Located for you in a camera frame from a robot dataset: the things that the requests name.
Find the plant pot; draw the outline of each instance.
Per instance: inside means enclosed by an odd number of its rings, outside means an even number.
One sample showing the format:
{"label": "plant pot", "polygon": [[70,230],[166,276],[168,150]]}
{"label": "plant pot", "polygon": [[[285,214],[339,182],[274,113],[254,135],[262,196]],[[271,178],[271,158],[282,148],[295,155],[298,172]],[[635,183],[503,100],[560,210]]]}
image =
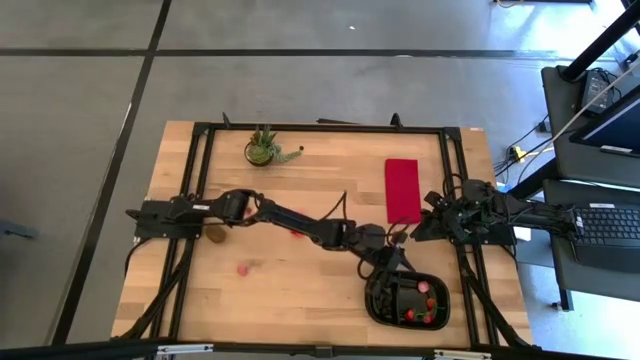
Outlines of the plant pot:
{"label": "plant pot", "polygon": [[270,156],[269,159],[265,162],[262,163],[257,163],[253,160],[251,160],[251,158],[249,157],[249,148],[251,147],[251,143],[247,143],[247,146],[244,147],[244,157],[245,159],[247,159],[247,161],[249,162],[249,164],[253,165],[253,166],[257,166],[257,167],[263,167],[263,166],[267,166],[271,163],[271,161],[273,160],[273,156]]}

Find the keyboard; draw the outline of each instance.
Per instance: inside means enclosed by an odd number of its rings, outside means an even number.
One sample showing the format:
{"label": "keyboard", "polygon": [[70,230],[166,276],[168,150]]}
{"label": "keyboard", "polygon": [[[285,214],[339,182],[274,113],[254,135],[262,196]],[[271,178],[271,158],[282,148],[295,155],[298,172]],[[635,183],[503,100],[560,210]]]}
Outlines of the keyboard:
{"label": "keyboard", "polygon": [[598,204],[573,211],[582,220],[583,231],[573,240],[579,263],[640,273],[640,206]]}

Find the desk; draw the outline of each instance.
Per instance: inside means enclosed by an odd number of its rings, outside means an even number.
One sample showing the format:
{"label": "desk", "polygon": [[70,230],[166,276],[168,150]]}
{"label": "desk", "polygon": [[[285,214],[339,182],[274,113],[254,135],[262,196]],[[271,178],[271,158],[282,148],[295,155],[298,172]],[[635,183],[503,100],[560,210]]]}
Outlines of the desk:
{"label": "desk", "polygon": [[[639,83],[638,78],[627,76],[620,80],[617,87],[622,94],[626,94]],[[542,69],[542,84],[551,130],[555,135],[575,115],[581,85],[562,80],[558,70],[552,67]],[[569,130],[577,129],[589,120],[581,116]],[[528,198],[542,189],[545,179],[573,179],[640,187],[640,159],[603,153],[593,146],[572,143],[569,137],[567,134],[558,138],[554,143],[556,157],[511,189],[510,193],[519,199]]]}
{"label": "desk", "polygon": [[[545,181],[544,195],[549,204],[640,202],[640,193],[553,180]],[[579,264],[573,258],[569,242],[563,238],[552,236],[551,245],[556,279],[561,292],[562,290],[576,290],[640,301],[640,275]]]}
{"label": "desk", "polygon": [[[167,123],[148,190],[150,198],[167,200],[179,193],[193,125]],[[442,159],[434,135],[280,132],[277,140],[285,151],[303,145],[304,154],[287,164],[255,168],[243,156],[250,134],[235,130],[215,132],[205,198],[229,189],[251,188],[282,206],[319,218],[347,190],[350,219],[358,224],[386,226],[385,159],[418,159],[422,194],[442,186]],[[469,177],[495,181],[484,131],[462,129],[462,140]],[[192,188],[199,162],[196,158]],[[380,325],[368,317],[363,301],[364,281],[356,274],[358,259],[353,254],[324,251],[306,238],[269,224],[225,231],[223,244],[215,244],[204,235],[197,241],[180,340],[469,346],[455,250],[445,240],[410,241],[406,245],[407,256],[417,271],[438,276],[447,284],[452,304],[451,318],[442,330],[415,331]],[[132,257],[113,335],[128,330],[155,296],[166,249],[167,240],[152,240]],[[492,298],[519,335],[530,342],[513,260],[499,247],[483,249]],[[241,262],[251,264],[247,277],[236,272]],[[171,303],[169,299],[165,307],[161,335],[167,334]],[[484,314],[477,301],[475,310],[480,339],[486,342]]]}

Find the black desk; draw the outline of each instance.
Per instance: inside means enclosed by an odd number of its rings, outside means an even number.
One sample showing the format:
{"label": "black desk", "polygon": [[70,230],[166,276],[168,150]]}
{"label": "black desk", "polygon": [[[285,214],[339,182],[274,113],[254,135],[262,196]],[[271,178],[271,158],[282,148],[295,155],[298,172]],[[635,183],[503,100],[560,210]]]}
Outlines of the black desk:
{"label": "black desk", "polygon": [[[615,190],[555,180],[544,181],[545,201],[549,204],[588,202],[640,203],[640,192]],[[629,274],[584,266],[573,258],[569,242],[551,237],[553,262],[564,310],[570,310],[568,290],[640,301],[640,274]]]}
{"label": "black desk", "polygon": [[[626,94],[638,84],[640,79],[627,76],[620,80],[617,87],[622,94]],[[562,80],[558,70],[552,67],[542,69],[542,85],[551,130],[555,135],[575,115],[581,85]],[[580,117],[569,130],[581,127],[588,121],[588,118]],[[572,143],[569,137],[567,134],[556,140],[555,159],[547,162],[509,193],[519,199],[529,198],[542,189],[542,181],[545,179],[572,179],[640,188],[640,159],[603,153],[593,146]]]}

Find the monitor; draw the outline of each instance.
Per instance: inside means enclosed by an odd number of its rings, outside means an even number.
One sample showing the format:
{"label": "monitor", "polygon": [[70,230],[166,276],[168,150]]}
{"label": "monitor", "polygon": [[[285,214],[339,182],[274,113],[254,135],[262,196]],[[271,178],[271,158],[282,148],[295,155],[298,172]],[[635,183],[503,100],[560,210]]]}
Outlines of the monitor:
{"label": "monitor", "polygon": [[640,156],[640,85],[571,136],[602,151]]}

